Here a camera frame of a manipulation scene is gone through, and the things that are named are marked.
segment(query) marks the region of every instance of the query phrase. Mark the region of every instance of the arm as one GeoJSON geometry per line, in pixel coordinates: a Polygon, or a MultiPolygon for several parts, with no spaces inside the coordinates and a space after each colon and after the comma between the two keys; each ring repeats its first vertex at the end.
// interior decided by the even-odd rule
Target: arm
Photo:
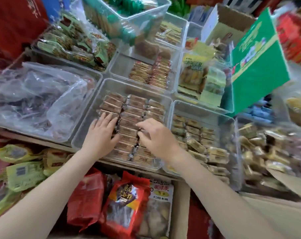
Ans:
{"type": "Polygon", "coordinates": [[[180,173],[226,239],[284,238],[236,192],[180,148],[168,128],[153,119],[137,123],[137,126],[150,135],[149,139],[139,132],[142,143],[180,173]]]}
{"type": "Polygon", "coordinates": [[[57,172],[33,189],[0,217],[0,239],[45,239],[59,218],[73,190],[87,171],[119,141],[111,140],[117,119],[105,113],[89,128],[82,149],[57,172]]]}

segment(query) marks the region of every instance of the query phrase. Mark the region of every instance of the red snack package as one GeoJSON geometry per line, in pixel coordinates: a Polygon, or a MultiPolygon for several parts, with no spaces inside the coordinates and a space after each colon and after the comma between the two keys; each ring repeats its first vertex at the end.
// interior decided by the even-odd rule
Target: red snack package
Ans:
{"type": "Polygon", "coordinates": [[[113,239],[131,239],[139,231],[148,197],[151,194],[149,179],[123,172],[102,209],[101,232],[113,239]]]}
{"type": "Polygon", "coordinates": [[[105,177],[91,168],[77,185],[68,201],[67,223],[81,230],[96,223],[101,214],[105,177]]]}

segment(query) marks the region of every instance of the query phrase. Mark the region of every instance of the hand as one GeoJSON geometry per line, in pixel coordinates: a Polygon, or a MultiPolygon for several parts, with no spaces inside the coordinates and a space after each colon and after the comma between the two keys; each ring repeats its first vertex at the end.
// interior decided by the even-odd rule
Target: hand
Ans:
{"type": "Polygon", "coordinates": [[[107,117],[104,112],[100,119],[95,119],[87,132],[81,151],[93,160],[98,160],[107,155],[120,140],[121,136],[116,134],[113,139],[112,133],[117,122],[117,118],[112,118],[112,114],[107,117]]]}
{"type": "Polygon", "coordinates": [[[178,141],[171,131],[153,118],[139,122],[136,125],[149,133],[150,139],[143,132],[138,132],[138,136],[143,145],[156,157],[170,163],[174,154],[181,150],[178,141]]]}

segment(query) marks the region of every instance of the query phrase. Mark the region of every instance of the left hand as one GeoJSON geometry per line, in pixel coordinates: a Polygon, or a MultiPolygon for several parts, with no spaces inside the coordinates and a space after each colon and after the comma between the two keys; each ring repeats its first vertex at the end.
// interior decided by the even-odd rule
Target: left hand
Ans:
{"type": "Polygon", "coordinates": [[[119,134],[116,134],[111,139],[117,122],[117,118],[113,120],[111,118],[112,114],[106,116],[104,112],[99,120],[93,120],[90,125],[81,151],[93,160],[98,160],[111,152],[121,138],[119,134]]]}

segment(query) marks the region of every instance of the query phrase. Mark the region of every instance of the clear plastic bag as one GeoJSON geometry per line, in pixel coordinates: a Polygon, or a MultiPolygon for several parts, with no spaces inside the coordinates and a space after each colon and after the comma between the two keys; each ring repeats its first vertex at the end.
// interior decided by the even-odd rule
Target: clear plastic bag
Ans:
{"type": "Polygon", "coordinates": [[[0,126],[66,141],[96,86],[67,70],[25,62],[0,74],[0,126]]]}

